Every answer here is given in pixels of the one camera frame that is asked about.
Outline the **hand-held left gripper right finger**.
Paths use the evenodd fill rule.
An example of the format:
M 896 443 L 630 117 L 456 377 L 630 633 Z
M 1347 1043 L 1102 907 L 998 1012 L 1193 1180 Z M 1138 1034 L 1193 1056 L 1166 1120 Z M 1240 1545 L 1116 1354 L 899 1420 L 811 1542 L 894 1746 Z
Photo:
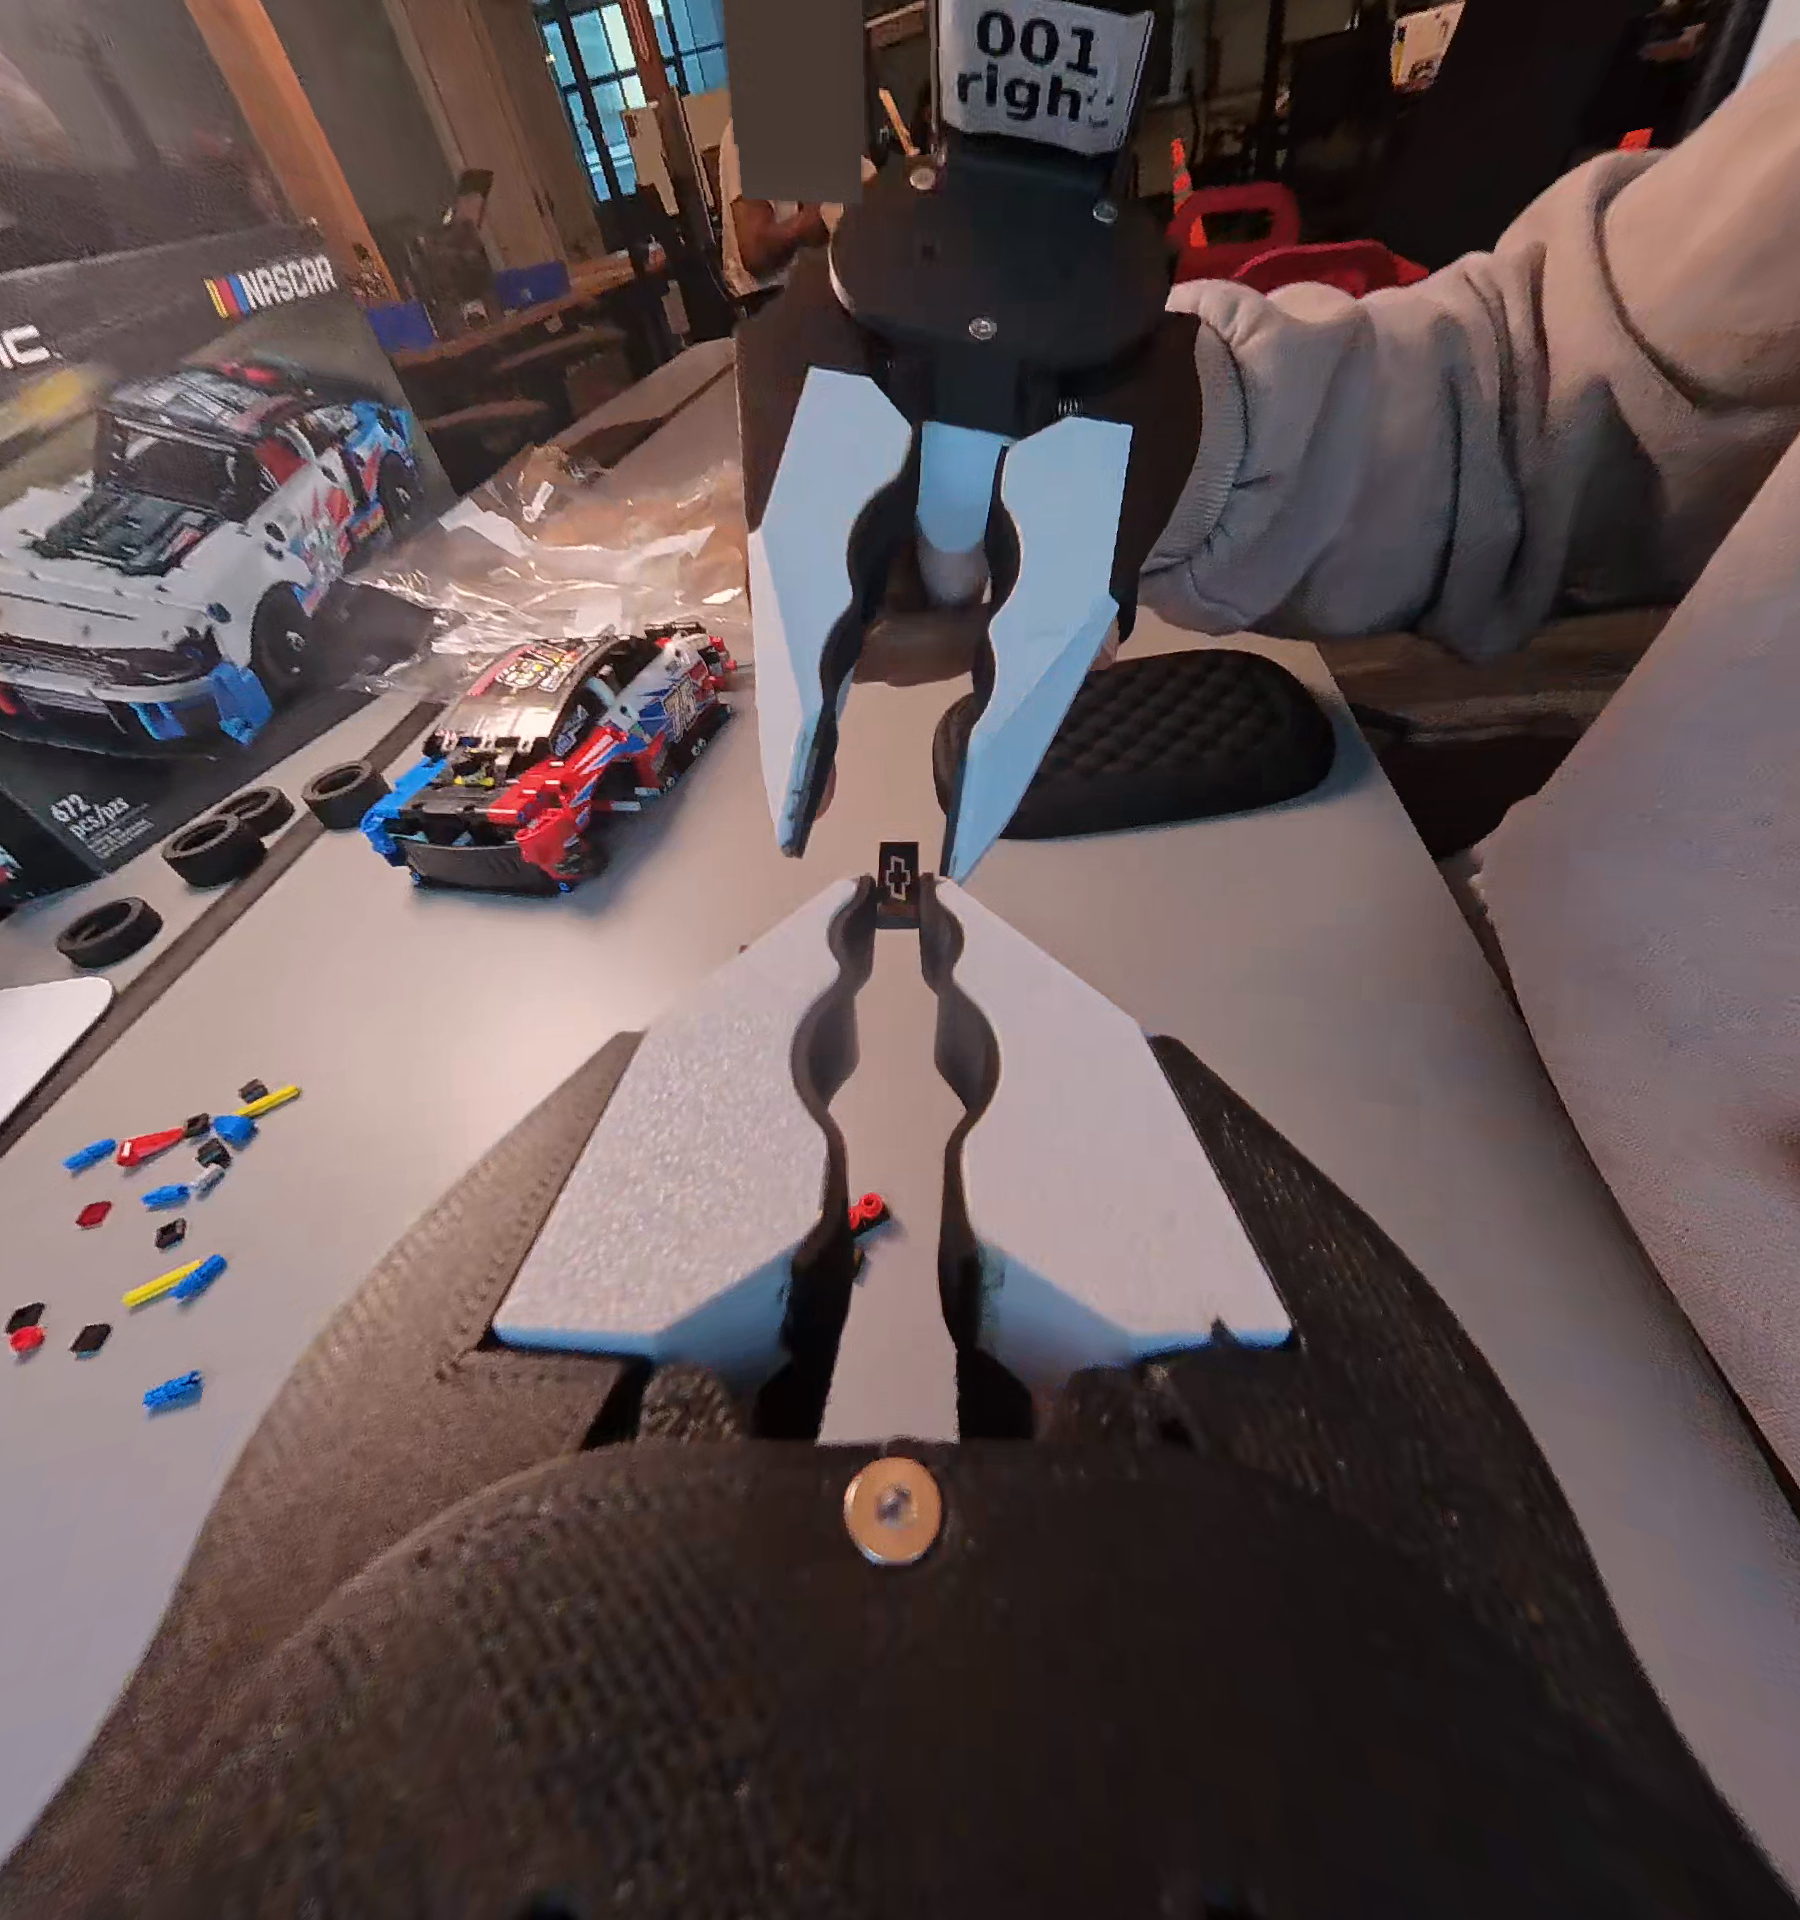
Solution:
M 958 1425 L 1030 1428 L 1080 1372 L 1287 1348 L 1291 1311 L 1138 1022 L 952 880 L 919 914 L 958 1103 L 934 1242 Z

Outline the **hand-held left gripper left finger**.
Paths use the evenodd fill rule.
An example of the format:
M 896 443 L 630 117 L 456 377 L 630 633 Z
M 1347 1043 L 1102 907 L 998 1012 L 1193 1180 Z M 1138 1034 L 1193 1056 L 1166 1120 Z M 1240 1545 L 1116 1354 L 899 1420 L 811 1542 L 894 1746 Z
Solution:
M 859 1064 L 864 880 L 842 878 L 638 1038 L 490 1332 L 689 1362 L 816 1428 L 857 1258 L 830 1114 Z

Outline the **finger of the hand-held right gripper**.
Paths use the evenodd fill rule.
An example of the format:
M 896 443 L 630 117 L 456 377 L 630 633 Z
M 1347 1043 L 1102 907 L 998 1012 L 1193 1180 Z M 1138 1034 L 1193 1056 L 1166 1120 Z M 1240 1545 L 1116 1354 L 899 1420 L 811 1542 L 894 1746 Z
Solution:
M 864 372 L 813 367 L 747 532 L 755 714 L 778 852 L 802 858 L 888 567 L 911 529 L 916 430 Z
M 1106 636 L 1133 430 L 1064 417 L 1008 445 L 987 518 L 994 611 L 938 870 L 964 880 L 1002 838 Z

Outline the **person's right forearm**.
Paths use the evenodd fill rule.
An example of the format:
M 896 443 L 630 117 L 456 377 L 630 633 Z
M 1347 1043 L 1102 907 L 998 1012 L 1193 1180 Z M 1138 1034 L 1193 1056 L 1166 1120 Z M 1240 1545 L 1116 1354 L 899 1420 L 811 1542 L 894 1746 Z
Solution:
M 1189 631 L 1499 658 L 1670 607 L 1800 513 L 1800 44 L 1662 154 L 1547 186 L 1402 291 L 1168 295 L 1138 601 Z

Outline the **lego race car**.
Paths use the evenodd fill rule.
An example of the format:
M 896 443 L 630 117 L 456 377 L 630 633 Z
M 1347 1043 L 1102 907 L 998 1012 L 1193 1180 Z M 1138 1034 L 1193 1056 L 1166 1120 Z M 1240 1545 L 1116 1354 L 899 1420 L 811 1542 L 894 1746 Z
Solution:
M 667 793 L 732 719 L 735 671 L 696 621 L 517 643 L 360 829 L 418 885 L 565 895 L 605 870 L 603 827 Z

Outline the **scattered small lego pieces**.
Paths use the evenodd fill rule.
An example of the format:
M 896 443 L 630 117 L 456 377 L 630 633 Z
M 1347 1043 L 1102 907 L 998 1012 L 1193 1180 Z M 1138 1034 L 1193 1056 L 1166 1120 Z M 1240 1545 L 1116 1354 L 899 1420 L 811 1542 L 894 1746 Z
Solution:
M 59 1168 L 70 1178 L 104 1171 L 118 1192 L 79 1192 L 75 1258 L 21 1285 L 0 1327 L 0 1380 L 80 1370 L 118 1346 L 137 1422 L 162 1424 L 201 1404 L 212 1362 L 188 1319 L 239 1262 L 232 1204 L 216 1192 L 240 1159 L 305 1097 L 299 1082 L 237 1091 L 230 1107 L 168 1129 L 104 1138 L 105 1155 L 79 1147 Z

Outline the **lego set box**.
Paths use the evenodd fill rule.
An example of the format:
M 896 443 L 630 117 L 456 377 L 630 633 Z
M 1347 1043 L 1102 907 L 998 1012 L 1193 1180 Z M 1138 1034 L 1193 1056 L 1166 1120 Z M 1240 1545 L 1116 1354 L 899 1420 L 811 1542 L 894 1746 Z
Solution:
M 446 476 L 184 4 L 0 2 L 0 910 L 360 707 Z

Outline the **black quilted wrist rest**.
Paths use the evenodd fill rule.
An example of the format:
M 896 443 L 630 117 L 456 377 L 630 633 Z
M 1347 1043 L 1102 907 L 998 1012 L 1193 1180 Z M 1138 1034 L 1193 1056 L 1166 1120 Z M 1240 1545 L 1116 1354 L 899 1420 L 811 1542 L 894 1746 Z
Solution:
M 1240 648 L 1090 671 L 1002 831 L 1053 842 L 1264 811 L 1312 793 L 1335 732 L 1307 686 Z

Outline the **clear plastic bag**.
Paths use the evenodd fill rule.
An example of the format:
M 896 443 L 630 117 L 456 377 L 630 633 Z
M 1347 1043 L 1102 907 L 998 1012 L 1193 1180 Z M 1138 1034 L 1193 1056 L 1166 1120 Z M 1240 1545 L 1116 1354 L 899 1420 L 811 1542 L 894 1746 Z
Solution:
M 751 657 L 739 460 L 672 472 L 540 448 L 366 569 L 342 683 L 445 697 L 528 640 L 688 624 Z

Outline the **red plastic chair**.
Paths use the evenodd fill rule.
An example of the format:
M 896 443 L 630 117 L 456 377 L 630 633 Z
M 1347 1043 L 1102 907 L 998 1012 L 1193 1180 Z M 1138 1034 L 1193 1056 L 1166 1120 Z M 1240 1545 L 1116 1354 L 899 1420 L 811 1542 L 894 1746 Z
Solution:
M 1301 242 L 1301 211 L 1276 180 L 1197 186 L 1175 203 L 1166 240 L 1175 285 L 1237 279 L 1255 258 Z
M 1427 277 L 1425 266 L 1405 259 L 1375 238 L 1347 238 L 1269 247 L 1240 263 L 1232 280 L 1262 295 L 1297 285 L 1321 285 L 1365 296 L 1413 287 Z

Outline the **wooden table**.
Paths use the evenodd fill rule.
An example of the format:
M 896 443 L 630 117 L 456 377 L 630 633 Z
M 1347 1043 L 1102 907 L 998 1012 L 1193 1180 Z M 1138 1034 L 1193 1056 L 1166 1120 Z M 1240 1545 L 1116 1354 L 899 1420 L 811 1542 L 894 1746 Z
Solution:
M 502 314 L 495 320 L 467 327 L 453 339 L 435 339 L 435 347 L 403 354 L 388 359 L 406 383 L 423 377 L 445 380 L 474 376 L 498 367 L 528 349 L 560 342 L 597 324 L 605 302 L 625 291 L 659 293 L 667 282 L 667 255 L 652 240 L 633 249 L 609 252 L 598 258 L 567 262 L 571 291 L 560 302 L 549 302 L 525 311 Z

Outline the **window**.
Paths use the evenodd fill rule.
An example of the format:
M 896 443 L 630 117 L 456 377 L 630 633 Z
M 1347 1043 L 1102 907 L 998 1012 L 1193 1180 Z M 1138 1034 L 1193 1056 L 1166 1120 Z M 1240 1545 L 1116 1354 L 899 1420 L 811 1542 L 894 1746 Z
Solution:
M 534 2 L 530 17 L 555 80 L 582 169 L 598 203 L 635 188 L 638 157 L 630 117 L 655 133 L 655 92 L 641 80 L 635 14 L 649 12 L 663 75 L 683 99 L 688 131 L 712 150 L 730 120 L 717 105 L 727 90 L 727 44 L 720 2 Z

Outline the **wooden post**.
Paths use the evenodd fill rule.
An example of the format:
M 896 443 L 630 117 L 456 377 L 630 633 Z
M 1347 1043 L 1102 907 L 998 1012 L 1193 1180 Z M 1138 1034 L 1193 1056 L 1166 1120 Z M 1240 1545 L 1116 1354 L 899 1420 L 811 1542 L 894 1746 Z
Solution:
M 293 211 L 320 229 L 360 303 L 393 300 L 383 258 L 263 2 L 186 2 Z

